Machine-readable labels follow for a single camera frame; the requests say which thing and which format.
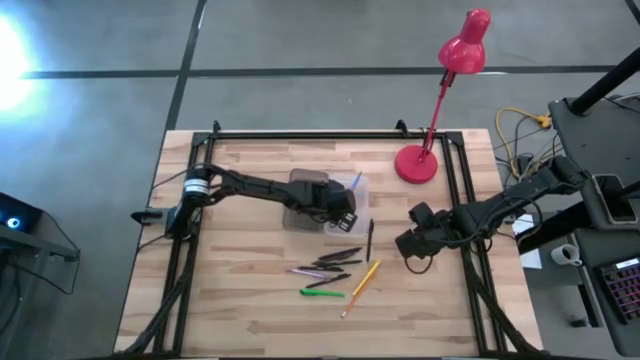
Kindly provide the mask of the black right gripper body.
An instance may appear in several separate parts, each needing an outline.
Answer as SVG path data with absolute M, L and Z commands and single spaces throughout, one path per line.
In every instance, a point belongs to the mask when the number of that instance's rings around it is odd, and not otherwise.
M 426 251 L 440 251 L 445 247 L 457 248 L 458 235 L 452 228 L 450 212 L 447 210 L 434 212 L 430 207 L 427 210 L 427 221 L 422 232 L 424 249 Z

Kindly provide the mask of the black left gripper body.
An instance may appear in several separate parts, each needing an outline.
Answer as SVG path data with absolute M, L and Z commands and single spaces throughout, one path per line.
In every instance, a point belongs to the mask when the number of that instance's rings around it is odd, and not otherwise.
M 340 220 L 356 212 L 356 200 L 353 191 L 341 183 L 329 180 L 320 195 L 324 217 L 328 220 Z

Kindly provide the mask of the smoky translucent box lid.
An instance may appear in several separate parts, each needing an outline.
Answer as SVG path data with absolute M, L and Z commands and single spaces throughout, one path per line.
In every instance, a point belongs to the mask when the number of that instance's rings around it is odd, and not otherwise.
M 316 182 L 326 182 L 329 176 L 325 172 L 294 168 L 289 174 L 289 181 L 308 180 Z M 283 227 L 285 230 L 320 233 L 323 231 L 324 224 L 314 221 L 309 215 L 297 213 L 288 208 L 284 209 Z

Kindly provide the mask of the yellow highlighter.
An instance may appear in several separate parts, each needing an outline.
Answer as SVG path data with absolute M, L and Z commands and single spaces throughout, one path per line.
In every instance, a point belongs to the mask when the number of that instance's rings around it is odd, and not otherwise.
M 364 289 L 365 285 L 371 280 L 371 278 L 376 273 L 376 271 L 379 268 L 380 264 L 381 264 L 381 260 L 376 260 L 374 262 L 374 264 L 368 270 L 366 275 L 363 277 L 363 279 L 360 281 L 360 283 L 357 285 L 357 287 L 353 290 L 353 292 L 352 292 L 352 296 L 353 297 L 357 296 Z

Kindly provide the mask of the translucent purple pen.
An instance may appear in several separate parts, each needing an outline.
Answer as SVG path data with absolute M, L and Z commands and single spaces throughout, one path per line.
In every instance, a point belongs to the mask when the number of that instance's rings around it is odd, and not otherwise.
M 297 269 L 297 268 L 289 268 L 286 271 L 289 272 L 289 273 L 309 276 L 309 277 L 312 277 L 312 278 L 315 278 L 315 279 L 320 279 L 320 280 L 328 280 L 328 279 L 330 279 L 330 276 L 328 276 L 328 275 L 320 274 L 320 273 L 316 273 L 316 272 L 308 271 L 308 270 L 302 270 L 302 269 Z

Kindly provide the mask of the green pen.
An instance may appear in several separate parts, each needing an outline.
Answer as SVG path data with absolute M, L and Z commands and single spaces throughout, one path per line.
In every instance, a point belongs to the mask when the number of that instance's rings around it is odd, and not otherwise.
M 325 291 L 313 288 L 303 288 L 299 290 L 299 293 L 302 296 L 324 296 L 324 297 L 338 297 L 344 298 L 346 297 L 343 292 L 335 292 L 335 291 Z

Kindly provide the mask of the orange pencil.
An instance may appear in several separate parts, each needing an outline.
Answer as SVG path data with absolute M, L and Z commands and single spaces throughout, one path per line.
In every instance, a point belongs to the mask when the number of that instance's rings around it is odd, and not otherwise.
M 356 304 L 356 301 L 359 299 L 361 294 L 367 288 L 369 282 L 370 282 L 370 279 L 368 279 L 367 281 L 362 282 L 359 285 L 359 287 L 353 292 L 352 298 L 351 298 L 349 304 L 346 306 L 346 308 L 344 309 L 344 311 L 340 315 L 341 318 L 344 318 L 348 314 L 348 312 L 354 307 L 354 305 Z

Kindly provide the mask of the red desk lamp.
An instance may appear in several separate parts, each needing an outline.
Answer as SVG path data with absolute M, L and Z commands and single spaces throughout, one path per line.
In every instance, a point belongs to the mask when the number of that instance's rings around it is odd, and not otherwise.
M 476 8 L 469 11 L 458 35 L 448 40 L 438 53 L 438 60 L 444 67 L 439 83 L 440 91 L 432 119 L 421 145 L 402 148 L 395 157 L 397 175 L 412 184 L 424 184 L 437 173 L 438 160 L 432 147 L 442 103 L 457 75 L 482 72 L 486 63 L 484 37 L 491 23 L 490 11 Z

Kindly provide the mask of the white paper sheet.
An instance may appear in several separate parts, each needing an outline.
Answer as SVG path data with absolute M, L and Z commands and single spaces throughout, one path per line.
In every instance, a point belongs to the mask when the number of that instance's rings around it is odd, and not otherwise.
M 520 235 L 526 230 L 534 227 L 534 219 L 530 214 L 523 214 L 518 217 L 512 224 L 512 230 L 515 235 Z M 538 250 L 532 250 L 520 256 L 521 265 L 527 269 L 541 269 L 542 262 Z

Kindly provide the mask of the black square beam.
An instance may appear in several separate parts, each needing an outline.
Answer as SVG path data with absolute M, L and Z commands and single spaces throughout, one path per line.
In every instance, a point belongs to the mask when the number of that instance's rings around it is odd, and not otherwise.
M 640 230 L 640 199 L 631 200 L 631 209 L 636 215 L 634 221 L 614 221 L 610 210 L 602 198 L 604 192 L 599 187 L 596 176 L 587 181 L 580 190 L 583 201 L 542 221 L 536 231 L 526 231 L 517 237 L 521 254 L 541 247 L 554 239 L 572 233 L 577 229 L 598 231 Z

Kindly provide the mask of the white mug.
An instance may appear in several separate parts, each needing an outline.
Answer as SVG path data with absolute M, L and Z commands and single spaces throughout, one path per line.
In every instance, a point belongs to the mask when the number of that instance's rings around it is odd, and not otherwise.
M 579 249 L 571 244 L 564 244 L 550 252 L 551 259 L 560 266 L 579 267 L 583 264 Z

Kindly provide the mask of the grey side table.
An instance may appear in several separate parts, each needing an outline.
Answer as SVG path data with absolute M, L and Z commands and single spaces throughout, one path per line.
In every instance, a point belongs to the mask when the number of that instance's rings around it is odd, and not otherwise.
M 614 174 L 623 185 L 640 181 L 640 99 L 604 100 L 584 116 L 574 115 L 567 102 L 549 104 L 565 154 L 592 175 Z M 640 190 L 630 200 L 638 221 L 616 225 L 609 221 L 594 183 L 589 180 L 581 197 L 591 226 L 574 232 L 609 336 L 618 354 L 640 357 L 640 321 L 624 325 L 599 284 L 598 267 L 640 257 Z

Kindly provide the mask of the black smartphone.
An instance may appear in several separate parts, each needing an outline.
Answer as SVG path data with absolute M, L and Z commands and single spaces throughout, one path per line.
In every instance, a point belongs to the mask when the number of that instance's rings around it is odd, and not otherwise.
M 615 225 L 635 224 L 638 216 L 629 199 L 620 192 L 624 189 L 620 178 L 614 174 L 599 174 L 592 177 L 595 191 L 604 207 L 608 221 Z

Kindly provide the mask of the keyboard with coloured keys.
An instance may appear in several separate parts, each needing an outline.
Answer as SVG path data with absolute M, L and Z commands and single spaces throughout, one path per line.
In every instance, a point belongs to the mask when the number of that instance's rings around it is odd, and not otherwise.
M 640 322 L 640 257 L 598 267 L 597 273 L 619 321 Z

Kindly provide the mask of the black table clamp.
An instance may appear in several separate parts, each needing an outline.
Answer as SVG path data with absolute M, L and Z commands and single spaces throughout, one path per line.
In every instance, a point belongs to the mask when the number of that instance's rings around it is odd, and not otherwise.
M 131 218 L 141 226 L 149 226 L 165 222 L 166 210 L 156 208 L 146 208 L 131 214 Z

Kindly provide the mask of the black round pole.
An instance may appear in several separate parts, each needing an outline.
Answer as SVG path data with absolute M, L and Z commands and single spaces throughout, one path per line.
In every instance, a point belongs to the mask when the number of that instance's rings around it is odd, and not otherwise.
M 570 111 L 575 115 L 583 115 L 608 93 L 633 76 L 638 70 L 640 70 L 640 47 L 634 50 L 583 94 L 570 102 L 568 105 Z

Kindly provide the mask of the black device with blue light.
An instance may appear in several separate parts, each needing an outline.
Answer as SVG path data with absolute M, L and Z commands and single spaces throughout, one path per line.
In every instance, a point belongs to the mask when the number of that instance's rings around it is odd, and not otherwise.
M 39 208 L 0 192 L 0 225 L 31 234 L 42 216 Z

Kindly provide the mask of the black aluminium table frame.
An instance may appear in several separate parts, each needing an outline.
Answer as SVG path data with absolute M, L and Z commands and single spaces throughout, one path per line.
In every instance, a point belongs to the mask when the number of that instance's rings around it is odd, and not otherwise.
M 381 260 L 372 283 L 348 314 L 340 315 L 367 272 L 349 267 L 351 277 L 325 291 L 346 297 L 302 296 L 308 280 L 286 270 L 321 255 L 361 247 L 361 238 L 297 233 L 282 225 L 280 204 L 230 197 L 204 212 L 194 281 L 184 321 L 171 317 L 165 348 L 184 334 L 185 357 L 422 357 L 470 356 L 477 342 L 459 250 L 432 261 L 404 261 L 394 243 L 410 225 L 419 202 L 448 208 L 449 183 L 439 172 L 417 186 L 402 181 L 393 160 L 407 139 L 397 130 L 364 135 L 313 131 L 224 131 L 213 161 L 256 177 L 286 181 L 294 168 L 358 174 L 369 181 L 370 216 L 375 222 L 371 257 Z

